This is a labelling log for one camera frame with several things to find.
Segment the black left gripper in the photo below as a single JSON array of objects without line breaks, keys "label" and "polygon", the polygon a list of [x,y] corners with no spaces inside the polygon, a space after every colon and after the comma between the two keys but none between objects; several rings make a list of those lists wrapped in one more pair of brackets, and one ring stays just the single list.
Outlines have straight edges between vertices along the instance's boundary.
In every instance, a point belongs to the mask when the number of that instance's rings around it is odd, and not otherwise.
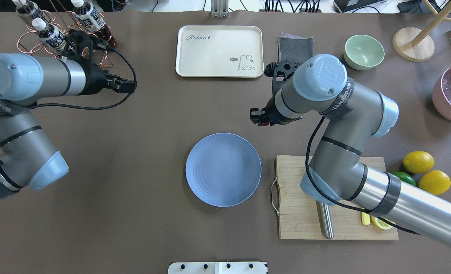
[{"label": "black left gripper", "polygon": [[[93,53],[88,53],[88,58],[81,56],[84,48],[93,49],[96,45],[96,37],[90,36],[85,31],[69,30],[68,43],[72,44],[74,50],[64,50],[61,59],[66,70],[64,76],[67,78],[67,87],[62,96],[95,95],[107,87],[108,79],[103,70],[93,62]],[[124,79],[120,76],[109,75],[109,87],[118,94],[133,94],[137,87],[137,81]]]}]

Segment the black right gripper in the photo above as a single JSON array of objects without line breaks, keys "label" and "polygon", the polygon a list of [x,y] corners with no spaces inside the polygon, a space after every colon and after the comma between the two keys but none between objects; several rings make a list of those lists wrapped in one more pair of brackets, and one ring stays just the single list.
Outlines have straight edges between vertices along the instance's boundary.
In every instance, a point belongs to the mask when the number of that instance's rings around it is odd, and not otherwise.
[{"label": "black right gripper", "polygon": [[[298,118],[288,118],[279,113],[276,109],[276,103],[274,99],[276,94],[283,88],[286,80],[290,79],[300,64],[291,61],[271,62],[264,70],[264,75],[272,77],[272,98],[267,102],[267,106],[260,110],[258,108],[250,108],[250,120],[259,126],[274,126],[276,124],[286,125],[295,120],[302,119],[302,116]],[[266,118],[265,113],[272,112],[274,119]]]}]

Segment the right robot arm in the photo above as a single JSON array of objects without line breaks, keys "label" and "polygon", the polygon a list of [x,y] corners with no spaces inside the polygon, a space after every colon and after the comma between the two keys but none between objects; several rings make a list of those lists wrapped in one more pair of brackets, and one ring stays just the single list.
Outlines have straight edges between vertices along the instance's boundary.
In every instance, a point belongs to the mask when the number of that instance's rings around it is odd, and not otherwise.
[{"label": "right robot arm", "polygon": [[305,160],[306,194],[328,205],[351,201],[350,209],[451,248],[450,202],[359,161],[370,138],[396,124],[399,108],[392,99],[349,78],[331,54],[303,64],[273,62],[264,75],[273,78],[273,95],[263,109],[250,109],[253,123],[286,125],[312,110],[329,121],[313,158]]}]

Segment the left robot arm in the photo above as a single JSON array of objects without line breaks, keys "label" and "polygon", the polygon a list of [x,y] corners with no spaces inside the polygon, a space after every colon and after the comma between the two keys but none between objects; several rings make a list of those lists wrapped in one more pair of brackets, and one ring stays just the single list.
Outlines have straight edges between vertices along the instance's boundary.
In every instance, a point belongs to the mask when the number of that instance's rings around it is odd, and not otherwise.
[{"label": "left robot arm", "polygon": [[127,80],[94,63],[93,51],[118,54],[105,40],[72,29],[64,38],[62,57],[0,53],[0,200],[25,186],[41,190],[65,176],[69,167],[32,115],[50,107],[42,98],[94,95],[112,89],[130,97],[137,77]]}]

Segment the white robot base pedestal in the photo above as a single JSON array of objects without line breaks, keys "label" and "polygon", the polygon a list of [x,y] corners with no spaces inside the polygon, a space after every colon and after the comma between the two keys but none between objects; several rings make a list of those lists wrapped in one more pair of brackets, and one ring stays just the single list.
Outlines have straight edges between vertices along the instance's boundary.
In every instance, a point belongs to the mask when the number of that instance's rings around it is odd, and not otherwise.
[{"label": "white robot base pedestal", "polygon": [[267,274],[268,265],[260,261],[175,262],[168,274]]}]

